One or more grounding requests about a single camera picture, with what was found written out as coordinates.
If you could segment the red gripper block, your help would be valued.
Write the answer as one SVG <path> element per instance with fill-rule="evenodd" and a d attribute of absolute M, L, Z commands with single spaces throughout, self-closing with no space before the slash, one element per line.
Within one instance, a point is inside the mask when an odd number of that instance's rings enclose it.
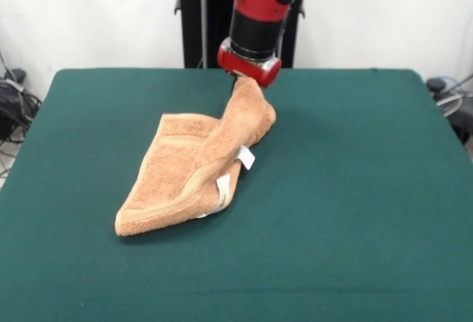
<path fill-rule="evenodd" d="M 234 75 L 231 92 L 234 92 L 240 76 L 253 78 L 260 87 L 268 88 L 282 68 L 282 61 L 272 55 L 267 61 L 251 61 L 237 55 L 231 49 L 231 39 L 226 38 L 219 47 L 217 63 L 227 73 Z"/>

